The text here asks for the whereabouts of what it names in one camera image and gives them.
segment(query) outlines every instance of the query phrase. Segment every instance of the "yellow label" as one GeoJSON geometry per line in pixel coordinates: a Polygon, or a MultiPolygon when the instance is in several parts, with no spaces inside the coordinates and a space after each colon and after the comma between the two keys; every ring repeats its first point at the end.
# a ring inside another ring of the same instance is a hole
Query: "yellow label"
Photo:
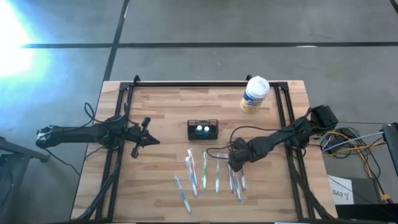
{"type": "Polygon", "coordinates": [[[261,104],[259,105],[249,105],[248,101],[242,98],[241,101],[241,108],[246,113],[256,113],[259,111],[261,104]]]}

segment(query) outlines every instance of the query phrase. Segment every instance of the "concrete floor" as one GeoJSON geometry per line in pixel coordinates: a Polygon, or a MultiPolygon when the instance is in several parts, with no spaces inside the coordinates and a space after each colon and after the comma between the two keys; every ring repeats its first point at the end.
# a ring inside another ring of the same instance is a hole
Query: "concrete floor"
{"type": "MultiPolygon", "coordinates": [[[[37,129],[88,120],[83,104],[97,104],[110,49],[15,50],[10,43],[111,43],[123,0],[6,2],[0,3],[0,17],[8,16],[0,29],[9,30],[0,37],[0,136],[39,150],[37,129]]],[[[234,41],[398,41],[398,15],[388,0],[132,0],[121,36],[121,42],[234,41]]],[[[391,123],[398,111],[397,58],[398,47],[119,49],[110,79],[242,80],[250,73],[305,80],[311,105],[330,105],[341,121],[391,123]]],[[[381,128],[350,126],[361,134],[381,128]]],[[[85,149],[50,150],[80,170],[85,149]]],[[[398,201],[387,147],[374,154],[384,190],[398,201]]],[[[331,175],[366,176],[356,156],[325,164],[331,175]]],[[[77,183],[71,168],[32,160],[13,223],[68,220],[77,183]]]]}

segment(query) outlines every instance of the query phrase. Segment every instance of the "wooden table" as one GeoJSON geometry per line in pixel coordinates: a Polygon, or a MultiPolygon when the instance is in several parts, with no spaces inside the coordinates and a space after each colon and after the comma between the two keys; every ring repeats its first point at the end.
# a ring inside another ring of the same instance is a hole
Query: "wooden table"
{"type": "MultiPolygon", "coordinates": [[[[295,117],[303,116],[309,106],[303,81],[288,81],[295,117]]],[[[120,82],[104,82],[98,103],[97,119],[114,114],[120,82]]],[[[208,147],[225,146],[232,130],[251,125],[280,128],[273,91],[267,95],[260,112],[246,114],[239,106],[243,87],[145,87],[134,88],[130,119],[141,123],[150,116],[151,135],[161,144],[140,149],[137,159],[130,156],[134,143],[126,142],[115,204],[114,222],[288,222],[297,221],[283,144],[266,158],[244,166],[248,190],[243,202],[231,195],[228,166],[220,161],[220,192],[215,193],[214,159],[208,160],[207,189],[198,191],[195,199],[185,166],[187,149],[192,148],[196,172],[200,180],[202,152],[208,147]],[[187,138],[188,119],[218,119],[218,140],[194,141],[187,138]],[[192,208],[188,214],[183,205],[174,176],[178,176],[192,208]]],[[[240,129],[235,137],[251,139],[270,132],[240,129]]],[[[98,148],[90,144],[87,153],[98,148]]],[[[84,163],[72,218],[79,216],[100,189],[106,151],[92,154],[84,163]]],[[[336,217],[322,154],[308,147],[305,155],[310,188],[320,203],[336,217]]],[[[300,194],[303,209],[305,201],[300,194]]],[[[105,201],[104,215],[108,201],[105,201]]]]}

